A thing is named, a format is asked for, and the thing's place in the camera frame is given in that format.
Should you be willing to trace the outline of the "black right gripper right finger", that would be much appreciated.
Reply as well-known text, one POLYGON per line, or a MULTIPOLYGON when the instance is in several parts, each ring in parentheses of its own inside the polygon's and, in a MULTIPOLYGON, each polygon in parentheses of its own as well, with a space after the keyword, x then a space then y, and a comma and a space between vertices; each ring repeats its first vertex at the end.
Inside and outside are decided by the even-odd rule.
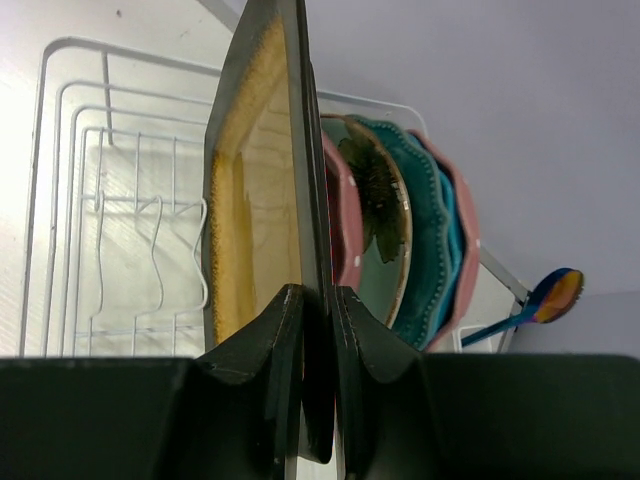
POLYGON ((421 353, 331 294, 343 479, 635 479, 639 363, 421 353))

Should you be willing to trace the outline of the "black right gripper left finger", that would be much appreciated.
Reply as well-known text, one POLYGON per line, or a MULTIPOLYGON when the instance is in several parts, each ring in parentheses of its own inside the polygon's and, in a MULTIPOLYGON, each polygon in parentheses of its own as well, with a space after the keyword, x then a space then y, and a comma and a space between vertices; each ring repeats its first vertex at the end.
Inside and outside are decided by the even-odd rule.
POLYGON ((304 298, 284 286, 200 358, 1 364, 5 479, 292 479, 304 298))

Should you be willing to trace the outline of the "teal embossed plate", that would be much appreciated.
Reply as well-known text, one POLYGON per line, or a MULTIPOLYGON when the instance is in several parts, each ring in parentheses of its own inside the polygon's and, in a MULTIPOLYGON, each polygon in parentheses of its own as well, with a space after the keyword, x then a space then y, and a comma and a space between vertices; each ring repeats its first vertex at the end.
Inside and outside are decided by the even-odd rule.
POLYGON ((413 225, 408 282, 392 331, 423 350, 434 338, 445 293, 452 279, 448 245, 450 214, 442 198, 433 155, 397 124, 351 116, 391 154, 409 196, 413 225))

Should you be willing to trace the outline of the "pink polka dot plate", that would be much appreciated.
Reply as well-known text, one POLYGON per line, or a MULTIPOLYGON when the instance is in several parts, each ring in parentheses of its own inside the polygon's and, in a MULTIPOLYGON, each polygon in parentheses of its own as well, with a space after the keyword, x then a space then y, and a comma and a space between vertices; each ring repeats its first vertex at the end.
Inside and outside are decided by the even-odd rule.
POLYGON ((433 351, 436 345, 458 326, 471 304, 480 264, 480 228, 468 182, 459 168, 421 132, 409 130, 408 133, 413 143, 431 154, 439 171, 443 170, 451 180, 463 239, 463 258, 449 318, 442 328, 438 328, 437 315, 437 329, 434 333, 428 334, 427 343, 420 347, 423 351, 433 351))

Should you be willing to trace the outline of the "light green flower plate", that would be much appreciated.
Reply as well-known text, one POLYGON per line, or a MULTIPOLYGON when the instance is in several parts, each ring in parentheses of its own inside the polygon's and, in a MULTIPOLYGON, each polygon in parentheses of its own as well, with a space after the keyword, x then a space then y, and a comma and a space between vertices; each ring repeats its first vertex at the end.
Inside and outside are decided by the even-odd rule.
POLYGON ((349 166, 358 190, 363 223, 359 298, 390 327, 411 260, 413 225, 404 179, 381 140, 355 117, 324 114, 321 126, 349 166))

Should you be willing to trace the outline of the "red plate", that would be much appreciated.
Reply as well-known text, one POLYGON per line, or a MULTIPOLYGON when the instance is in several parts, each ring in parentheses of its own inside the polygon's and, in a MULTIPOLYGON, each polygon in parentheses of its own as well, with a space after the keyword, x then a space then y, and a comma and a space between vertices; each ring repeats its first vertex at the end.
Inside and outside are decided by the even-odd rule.
POLYGON ((363 220, 359 192, 352 171, 322 131, 333 281, 359 290, 362 275, 363 220))

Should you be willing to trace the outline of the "yellow square plate black rim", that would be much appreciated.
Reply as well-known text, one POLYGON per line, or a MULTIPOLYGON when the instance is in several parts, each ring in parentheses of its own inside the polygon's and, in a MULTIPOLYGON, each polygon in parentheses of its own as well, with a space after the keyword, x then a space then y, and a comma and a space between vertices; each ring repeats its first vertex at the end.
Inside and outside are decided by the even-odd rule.
POLYGON ((250 1, 204 140, 202 266, 219 454, 269 473, 332 456, 329 222, 301 1, 250 1))

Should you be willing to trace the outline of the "blue polka dot plate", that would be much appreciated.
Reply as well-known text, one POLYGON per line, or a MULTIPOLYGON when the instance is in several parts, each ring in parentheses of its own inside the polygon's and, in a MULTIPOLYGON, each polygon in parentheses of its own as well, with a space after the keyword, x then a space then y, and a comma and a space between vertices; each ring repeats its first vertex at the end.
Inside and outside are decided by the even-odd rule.
POLYGON ((442 328, 449 318, 451 305, 455 294, 463 258, 463 239, 456 208, 455 191, 452 186, 452 182, 443 170, 441 170, 439 174, 443 202, 450 216, 449 226, 447 229, 447 241, 451 267, 450 280, 448 281, 448 284, 444 290, 444 296, 437 317, 437 326, 438 328, 442 328))

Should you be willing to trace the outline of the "white cutlery holder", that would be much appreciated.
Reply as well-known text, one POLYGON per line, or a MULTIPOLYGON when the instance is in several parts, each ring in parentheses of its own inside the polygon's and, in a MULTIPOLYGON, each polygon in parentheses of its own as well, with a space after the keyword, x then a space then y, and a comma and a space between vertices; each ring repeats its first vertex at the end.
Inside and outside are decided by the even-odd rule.
POLYGON ((453 331, 453 351, 456 353, 501 353, 507 350, 516 327, 510 323, 524 310, 525 301, 514 300, 501 316, 468 313, 453 331))

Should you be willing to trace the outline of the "dark blue spoon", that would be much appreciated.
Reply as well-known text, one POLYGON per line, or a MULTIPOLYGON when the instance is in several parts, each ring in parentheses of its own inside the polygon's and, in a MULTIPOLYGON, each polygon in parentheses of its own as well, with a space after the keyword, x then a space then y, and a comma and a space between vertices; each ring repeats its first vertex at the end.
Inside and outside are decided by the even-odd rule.
POLYGON ((526 323, 548 324, 569 312, 580 298, 585 284, 581 270, 562 267, 549 273, 530 292, 523 312, 512 317, 516 328, 526 323))

